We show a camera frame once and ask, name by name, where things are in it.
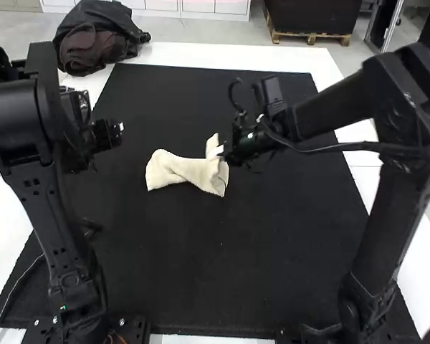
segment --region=table surface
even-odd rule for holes
[[[138,57],[124,63],[223,70],[308,72],[312,75],[318,91],[343,78],[330,53],[324,48],[314,47],[255,47],[158,42],[145,45]],[[88,90],[94,107],[112,70],[113,66],[109,65],[88,77],[66,77],[62,84],[78,90]],[[340,142],[377,140],[376,131],[369,120],[336,130],[335,134]],[[365,207],[370,211],[381,168],[378,154],[347,152],[344,156]],[[0,292],[31,231],[32,225],[22,205],[0,177]],[[398,284],[419,335],[423,335],[430,326],[430,222],[426,216],[421,220],[403,261]],[[24,332],[25,330],[0,329],[0,343],[20,343]],[[273,343],[273,341],[152,335],[151,343],[255,344]]]

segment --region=black mat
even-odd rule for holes
[[[94,245],[113,312],[141,312],[160,333],[260,338],[298,323],[338,321],[338,285],[367,219],[342,154],[286,152],[260,161],[262,174],[232,168],[224,199],[190,184],[146,191],[145,165],[155,149],[203,157],[206,139],[230,126],[229,82],[268,74],[126,64],[113,70],[95,117],[123,120],[124,143],[98,156],[97,174],[67,179],[79,213],[106,227]],[[290,104],[316,93],[307,74],[283,74],[282,86]],[[329,134],[313,143],[335,142]],[[39,253],[31,236],[0,309]],[[42,267],[4,325],[26,327],[48,315],[46,285]],[[401,297],[393,313],[397,330],[415,335]]]

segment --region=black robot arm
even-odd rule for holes
[[[376,200],[339,290],[341,324],[323,330],[303,325],[301,331],[303,343],[376,343],[398,289],[399,268],[430,200],[430,54],[413,44],[372,57],[359,72],[292,107],[283,100],[277,76],[253,90],[259,103],[256,123],[247,125],[248,115],[237,109],[224,153],[231,165],[283,148],[380,153]],[[379,142],[300,145],[369,118]]]
[[[100,344],[109,330],[105,281],[62,174],[86,170],[95,153],[120,145],[123,125],[91,121],[87,93],[59,88],[56,63],[50,42],[31,44],[18,62],[0,48],[0,173],[44,252],[57,337]]]

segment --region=beige towel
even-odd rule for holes
[[[207,140],[205,159],[182,158],[164,149],[158,149],[146,166],[148,191],[189,181],[205,192],[224,197],[228,186],[229,167],[216,155],[218,147],[218,134],[215,134]]]

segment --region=floor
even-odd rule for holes
[[[0,46],[10,58],[23,59],[31,42],[53,38],[63,18],[64,14],[0,11]],[[251,19],[247,23],[152,17],[134,17],[134,21],[141,29],[150,32],[155,42],[272,45],[259,0],[252,0]],[[390,49],[416,42],[419,30],[413,22],[403,18],[393,34]],[[334,39],[317,39],[316,47],[328,48],[340,71],[348,76],[373,55],[363,43],[367,27],[368,17],[359,18],[349,47],[341,47]],[[280,45],[307,47],[304,39],[286,39]],[[430,206],[427,214],[430,218]]]

